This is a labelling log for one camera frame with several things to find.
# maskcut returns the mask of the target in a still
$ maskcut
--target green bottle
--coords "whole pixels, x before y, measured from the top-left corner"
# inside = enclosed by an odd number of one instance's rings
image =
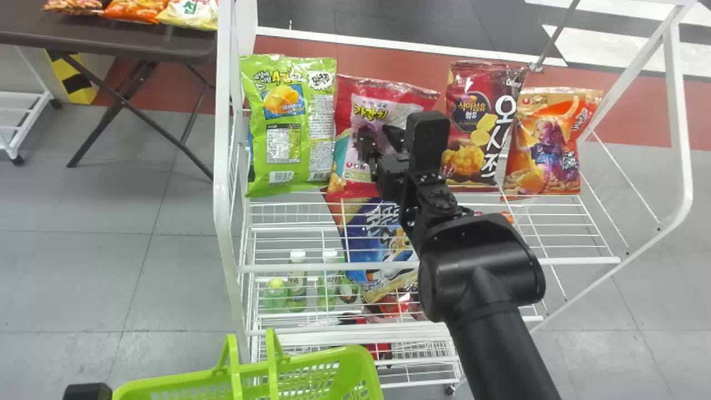
[[[306,251],[300,248],[289,254],[289,264],[302,264],[306,261]],[[292,312],[306,309],[306,271],[292,271],[287,280],[287,308]]]
[[[273,278],[264,288],[264,307],[268,312],[284,312],[287,306],[287,288],[281,278]]]
[[[334,249],[326,249],[321,254],[324,263],[340,263],[338,251]],[[316,305],[320,310],[331,311],[336,306],[336,288],[338,287],[338,278],[340,271],[322,271],[319,273],[319,298],[316,300]]]

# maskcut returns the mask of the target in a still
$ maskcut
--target red floor stripe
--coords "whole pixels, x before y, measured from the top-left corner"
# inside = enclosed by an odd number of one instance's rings
[[[255,53],[281,53],[298,57],[335,57],[339,73],[368,78],[398,80],[434,90],[444,90],[447,69],[461,57],[412,51],[337,45],[288,38],[257,37]],[[117,85],[132,66],[131,60],[116,60],[107,82]],[[215,64],[200,70],[214,80]],[[527,86],[577,86],[607,91],[618,74],[576,68],[545,67],[543,73],[531,73]],[[136,94],[132,103],[148,110],[190,112],[201,90],[200,82],[183,65],[161,64],[155,74]],[[693,149],[711,150],[711,122],[704,106],[711,83],[686,81],[689,132]],[[95,105],[109,105],[111,99],[100,93]],[[642,76],[635,79],[615,108],[597,129],[605,142],[668,147],[670,145],[666,91],[663,78]],[[201,112],[214,112],[214,94],[208,93]],[[436,108],[444,110],[442,98]]]

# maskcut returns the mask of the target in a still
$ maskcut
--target green plastic basket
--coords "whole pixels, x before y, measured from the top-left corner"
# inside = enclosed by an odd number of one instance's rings
[[[239,365],[237,338],[227,335],[214,368],[131,381],[113,400],[382,400],[373,357],[361,346],[288,355],[267,330],[267,361]]]

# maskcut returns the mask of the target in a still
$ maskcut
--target green snack bag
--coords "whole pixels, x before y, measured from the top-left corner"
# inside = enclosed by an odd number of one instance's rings
[[[252,109],[247,196],[325,186],[333,164],[336,60],[254,54],[242,56],[240,67]]]

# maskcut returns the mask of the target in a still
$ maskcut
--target black floor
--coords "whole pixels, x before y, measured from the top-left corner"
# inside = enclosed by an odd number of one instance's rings
[[[711,7],[711,0],[703,0]],[[298,31],[538,55],[566,10],[523,0],[259,0],[259,25]],[[572,28],[649,36],[658,21],[576,11]],[[681,26],[687,43],[711,44],[711,28]],[[550,53],[561,57],[557,49]]]

